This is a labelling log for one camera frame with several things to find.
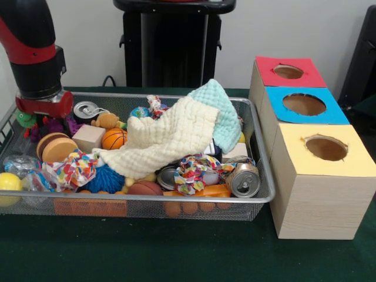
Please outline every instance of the yellow box top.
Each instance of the yellow box top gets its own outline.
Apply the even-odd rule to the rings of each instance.
[[[280,129],[297,174],[376,177],[376,164],[351,125],[281,123]]]

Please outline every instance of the yellow ball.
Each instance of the yellow ball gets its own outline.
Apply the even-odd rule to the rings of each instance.
[[[238,143],[245,143],[246,142],[246,137],[244,136],[243,132],[240,132],[240,138]]]
[[[12,173],[0,173],[0,190],[22,191],[22,183],[18,176]],[[0,196],[0,207],[9,207],[19,201],[18,196]]]

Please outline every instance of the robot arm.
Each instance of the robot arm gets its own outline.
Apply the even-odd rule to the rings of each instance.
[[[0,0],[0,42],[19,88],[18,108],[64,118],[73,97],[62,90],[66,71],[63,49],[55,46],[55,31],[46,0]]]

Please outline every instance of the wire mesh basket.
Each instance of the wire mesh basket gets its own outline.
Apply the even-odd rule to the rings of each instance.
[[[117,93],[74,93],[75,103],[91,101],[127,120],[132,109],[146,106],[146,95]],[[180,96],[161,96],[172,106]],[[231,98],[244,120],[243,132],[249,156],[257,162],[261,188],[249,199],[216,197],[164,197],[119,194],[19,192],[0,190],[0,213],[64,216],[114,216],[176,218],[200,220],[252,221],[264,203],[275,195],[274,182],[267,160],[256,108],[243,98]],[[24,128],[13,115],[13,105],[0,122],[0,163],[9,155],[36,157],[36,144],[24,138]]]

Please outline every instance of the mint green towel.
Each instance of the mint green towel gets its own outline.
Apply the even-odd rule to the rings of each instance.
[[[207,84],[190,92],[188,96],[220,111],[214,127],[214,142],[225,154],[234,149],[240,139],[240,122],[237,112],[221,84],[215,79],[211,79]]]

